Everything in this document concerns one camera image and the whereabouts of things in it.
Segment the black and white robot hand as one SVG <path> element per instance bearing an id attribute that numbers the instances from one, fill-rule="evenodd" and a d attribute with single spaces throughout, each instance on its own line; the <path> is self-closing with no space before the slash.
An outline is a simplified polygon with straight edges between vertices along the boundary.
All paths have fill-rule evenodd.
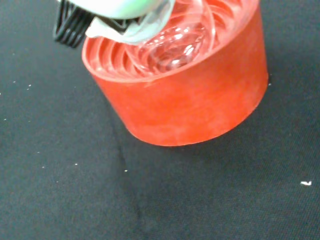
<path id="1" fill-rule="evenodd" d="M 173 0 L 61 0 L 53 39 L 76 48 L 84 37 L 139 45 L 168 23 Z"/>

